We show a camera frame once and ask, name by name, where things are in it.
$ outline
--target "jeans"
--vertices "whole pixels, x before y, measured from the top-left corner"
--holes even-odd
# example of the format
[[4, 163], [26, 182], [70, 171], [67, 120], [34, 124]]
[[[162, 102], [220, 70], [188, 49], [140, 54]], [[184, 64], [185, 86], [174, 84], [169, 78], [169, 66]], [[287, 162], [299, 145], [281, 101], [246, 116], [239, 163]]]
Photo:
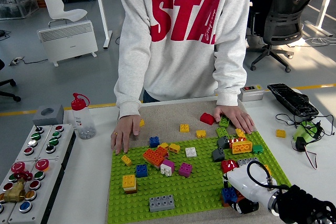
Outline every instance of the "jeans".
[[159, 102], [159, 100], [152, 98], [145, 90], [143, 92], [143, 103], [149, 103], [149, 102]]

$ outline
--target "black keyboard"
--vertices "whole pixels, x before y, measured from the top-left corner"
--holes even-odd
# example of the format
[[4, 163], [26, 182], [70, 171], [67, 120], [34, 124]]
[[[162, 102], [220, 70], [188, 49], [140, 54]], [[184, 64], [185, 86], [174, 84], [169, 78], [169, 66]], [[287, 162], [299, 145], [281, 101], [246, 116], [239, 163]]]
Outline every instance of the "black keyboard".
[[319, 111], [309, 103], [304, 94], [299, 94], [283, 83], [267, 85], [276, 99], [293, 115], [301, 118], [318, 115]]

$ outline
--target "person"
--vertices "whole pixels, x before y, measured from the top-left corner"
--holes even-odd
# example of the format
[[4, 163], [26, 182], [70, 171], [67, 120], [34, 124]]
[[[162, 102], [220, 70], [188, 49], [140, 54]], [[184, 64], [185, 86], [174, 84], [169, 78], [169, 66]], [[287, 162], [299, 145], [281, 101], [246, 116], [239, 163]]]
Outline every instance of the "person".
[[114, 87], [119, 121], [111, 148], [126, 153], [140, 131], [144, 102], [218, 95], [213, 116], [226, 115], [251, 133], [254, 123], [238, 107], [249, 0], [121, 0], [125, 10]]

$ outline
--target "office chair wheel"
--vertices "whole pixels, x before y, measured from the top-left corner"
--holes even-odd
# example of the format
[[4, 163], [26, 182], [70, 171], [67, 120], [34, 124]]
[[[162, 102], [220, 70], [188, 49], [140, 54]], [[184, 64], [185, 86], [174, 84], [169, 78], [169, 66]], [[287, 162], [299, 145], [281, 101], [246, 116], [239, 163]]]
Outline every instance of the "office chair wheel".
[[16, 82], [15, 82], [14, 80], [13, 80], [13, 81], [10, 81], [9, 84], [10, 84], [12, 87], [16, 86]]
[[19, 101], [21, 101], [21, 97], [13, 97], [13, 100], [16, 101], [16, 102], [19, 102]]

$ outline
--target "gray floor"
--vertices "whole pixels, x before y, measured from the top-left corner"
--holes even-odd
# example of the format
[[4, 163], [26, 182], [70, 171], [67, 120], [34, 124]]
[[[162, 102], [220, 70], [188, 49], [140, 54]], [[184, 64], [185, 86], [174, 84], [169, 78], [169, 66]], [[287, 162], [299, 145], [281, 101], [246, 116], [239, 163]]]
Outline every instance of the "gray floor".
[[[47, 58], [39, 42], [37, 30], [47, 27], [50, 17], [46, 8], [41, 8], [26, 19], [0, 20], [0, 29], [12, 33], [10, 38], [0, 41], [0, 57], [6, 67], [0, 72], [0, 79], [13, 78], [17, 86], [1, 87], [1, 90], [13, 92], [22, 98], [15, 102], [11, 98], [0, 97], [0, 113], [36, 110], [40, 105], [61, 103], [69, 107], [73, 100], [72, 93], [85, 94], [91, 104], [116, 102], [113, 87], [118, 77], [119, 47], [115, 40], [120, 36], [124, 11], [120, 0], [103, 0], [109, 29], [113, 30], [108, 49], [103, 49], [104, 32], [98, 2], [74, 2], [66, 4], [66, 9], [83, 8], [88, 11], [92, 21], [99, 50], [97, 57], [84, 55], [59, 62], [59, 67], [49, 61], [25, 65], [8, 66], [11, 60], [24, 56], [26, 62], [40, 61]], [[313, 0], [310, 5], [319, 9], [322, 0]], [[336, 17], [336, 0], [331, 0], [327, 14]], [[307, 7], [302, 14], [302, 22], [316, 22], [318, 12]], [[336, 19], [326, 17], [323, 28], [336, 35]], [[304, 26], [304, 38], [324, 37], [308, 26]], [[253, 47], [261, 47], [257, 38], [249, 37]], [[295, 47], [294, 58], [289, 62], [292, 72], [285, 73], [284, 67], [272, 58], [259, 62], [256, 71], [250, 71], [251, 62], [258, 56], [248, 53], [244, 67], [247, 70], [247, 84], [261, 84], [264, 88], [269, 83], [286, 83], [290, 87], [336, 83], [335, 46]], [[336, 88], [302, 90], [312, 103], [324, 114], [336, 114], [334, 96]], [[33, 126], [33, 114], [0, 116], [0, 178], [10, 169], [26, 137]]]

